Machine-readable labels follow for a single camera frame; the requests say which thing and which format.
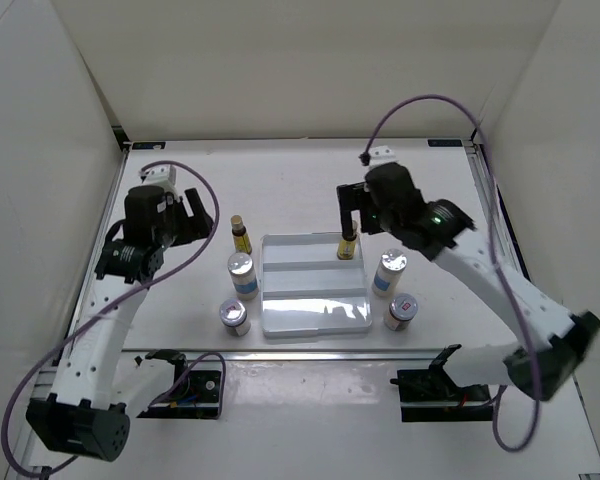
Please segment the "yellow sauce bottle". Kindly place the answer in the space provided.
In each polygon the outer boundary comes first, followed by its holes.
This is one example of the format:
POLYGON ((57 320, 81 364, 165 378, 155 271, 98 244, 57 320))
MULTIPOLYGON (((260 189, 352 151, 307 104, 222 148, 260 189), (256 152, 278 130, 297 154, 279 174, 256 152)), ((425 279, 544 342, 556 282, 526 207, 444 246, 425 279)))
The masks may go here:
POLYGON ((233 215, 230 223, 235 250, 250 255, 252 253, 252 245, 242 217, 240 215, 233 215))
POLYGON ((352 260, 355 254, 358 239, 358 223, 352 221, 353 233, 349 237, 342 237, 337 248, 337 258, 339 260, 352 260))

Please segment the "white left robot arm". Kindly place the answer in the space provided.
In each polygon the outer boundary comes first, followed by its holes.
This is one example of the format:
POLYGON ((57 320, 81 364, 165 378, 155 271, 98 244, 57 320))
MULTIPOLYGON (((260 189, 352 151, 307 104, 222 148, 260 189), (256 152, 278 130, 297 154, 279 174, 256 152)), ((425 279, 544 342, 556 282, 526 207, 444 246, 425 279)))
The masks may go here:
POLYGON ((211 236, 214 220, 194 188, 178 195, 168 183, 133 187, 95 267, 86 322, 48 396, 33 399, 26 420, 51 451, 112 462, 127 442, 130 422, 153 397, 186 395, 184 357, 154 355, 124 381, 114 381, 131 323, 170 247, 211 236))

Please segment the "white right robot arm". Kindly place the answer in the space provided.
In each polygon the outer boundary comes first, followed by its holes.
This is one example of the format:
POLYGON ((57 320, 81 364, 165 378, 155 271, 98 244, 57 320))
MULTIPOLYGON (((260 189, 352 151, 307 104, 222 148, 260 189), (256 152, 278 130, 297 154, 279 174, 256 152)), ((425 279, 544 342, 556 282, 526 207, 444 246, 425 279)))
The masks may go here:
POLYGON ((516 337, 508 345, 445 348, 416 374, 435 396, 450 400, 475 385, 504 385, 547 402, 583 362, 600 319, 569 311, 498 262, 471 217, 449 200, 425 201, 406 167, 381 164, 336 194, 344 238, 353 235, 352 214, 359 212, 362 232, 386 232, 450 273, 516 337))

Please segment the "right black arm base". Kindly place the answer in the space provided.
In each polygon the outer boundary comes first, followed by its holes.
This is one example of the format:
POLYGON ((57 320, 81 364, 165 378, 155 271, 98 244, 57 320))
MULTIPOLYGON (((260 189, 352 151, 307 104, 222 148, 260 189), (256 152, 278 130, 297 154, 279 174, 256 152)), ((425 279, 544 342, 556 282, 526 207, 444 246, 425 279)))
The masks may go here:
POLYGON ((495 400, 485 384, 459 387, 443 367, 461 348, 452 344, 424 369, 401 369, 389 380, 398 389, 402 423, 491 422, 495 400))

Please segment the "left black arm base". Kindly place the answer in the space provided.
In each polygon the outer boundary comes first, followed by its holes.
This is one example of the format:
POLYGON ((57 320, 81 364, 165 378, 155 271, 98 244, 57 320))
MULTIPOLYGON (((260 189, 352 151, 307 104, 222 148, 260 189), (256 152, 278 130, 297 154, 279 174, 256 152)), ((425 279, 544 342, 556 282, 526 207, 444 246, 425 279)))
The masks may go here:
POLYGON ((174 369, 174 388, 141 411, 139 419, 221 418, 227 377, 227 362, 221 353, 205 352, 195 360, 189 360, 183 352, 158 349, 135 360, 165 361, 174 369))

